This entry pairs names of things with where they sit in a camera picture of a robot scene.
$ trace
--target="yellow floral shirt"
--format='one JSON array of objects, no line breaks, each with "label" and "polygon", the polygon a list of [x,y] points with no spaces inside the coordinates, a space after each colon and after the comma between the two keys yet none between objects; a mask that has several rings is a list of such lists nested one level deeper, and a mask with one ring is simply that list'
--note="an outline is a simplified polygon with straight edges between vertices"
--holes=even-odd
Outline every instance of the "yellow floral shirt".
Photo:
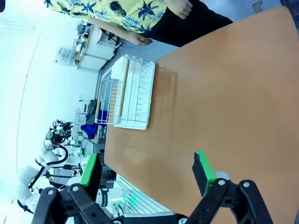
[{"label": "yellow floral shirt", "polygon": [[91,17],[135,33],[151,31],[166,10],[163,0],[44,0],[54,11],[80,18]]}]

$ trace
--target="tabletop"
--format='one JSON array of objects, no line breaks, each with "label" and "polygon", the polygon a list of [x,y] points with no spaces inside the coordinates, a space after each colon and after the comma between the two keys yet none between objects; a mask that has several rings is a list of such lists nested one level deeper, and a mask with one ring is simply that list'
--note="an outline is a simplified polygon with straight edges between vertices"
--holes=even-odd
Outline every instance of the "tabletop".
[{"label": "tabletop", "polygon": [[[156,61],[145,131],[109,126],[105,163],[190,215],[201,200],[193,154],[234,183],[253,180],[274,223],[299,209],[299,37],[285,7],[212,32]],[[220,209],[213,223],[235,223]]]}]

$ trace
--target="dish drying rack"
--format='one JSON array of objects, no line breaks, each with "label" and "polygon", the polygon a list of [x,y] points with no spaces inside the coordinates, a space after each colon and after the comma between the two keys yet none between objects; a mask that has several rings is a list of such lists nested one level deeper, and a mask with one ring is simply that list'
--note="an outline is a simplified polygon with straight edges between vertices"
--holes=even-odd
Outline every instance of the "dish drying rack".
[{"label": "dish drying rack", "polygon": [[155,63],[122,56],[102,76],[95,123],[145,130],[150,117]]}]

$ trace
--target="floor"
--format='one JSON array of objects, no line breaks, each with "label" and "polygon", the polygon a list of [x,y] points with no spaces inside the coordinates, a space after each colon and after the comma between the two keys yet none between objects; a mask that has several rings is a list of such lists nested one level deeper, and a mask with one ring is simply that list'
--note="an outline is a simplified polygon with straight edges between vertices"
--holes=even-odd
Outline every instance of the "floor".
[{"label": "floor", "polygon": [[[211,10],[230,18],[234,22],[254,15],[255,10],[260,12],[281,5],[279,0],[202,0],[202,2]],[[154,41],[148,46],[135,46],[126,40],[122,40],[122,43],[123,47],[119,47],[114,58],[103,67],[102,74],[122,55],[129,54],[150,62],[177,49],[177,47],[158,41]]]}]

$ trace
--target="pineapple print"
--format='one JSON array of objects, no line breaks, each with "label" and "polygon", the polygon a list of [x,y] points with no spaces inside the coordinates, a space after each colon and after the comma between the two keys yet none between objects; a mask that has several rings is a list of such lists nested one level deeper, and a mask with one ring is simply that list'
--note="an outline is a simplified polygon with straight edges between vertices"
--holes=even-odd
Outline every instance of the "pineapple print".
[{"label": "pineapple print", "polygon": [[109,5],[110,9],[119,17],[126,17],[126,11],[121,7],[118,1],[112,1]]}]

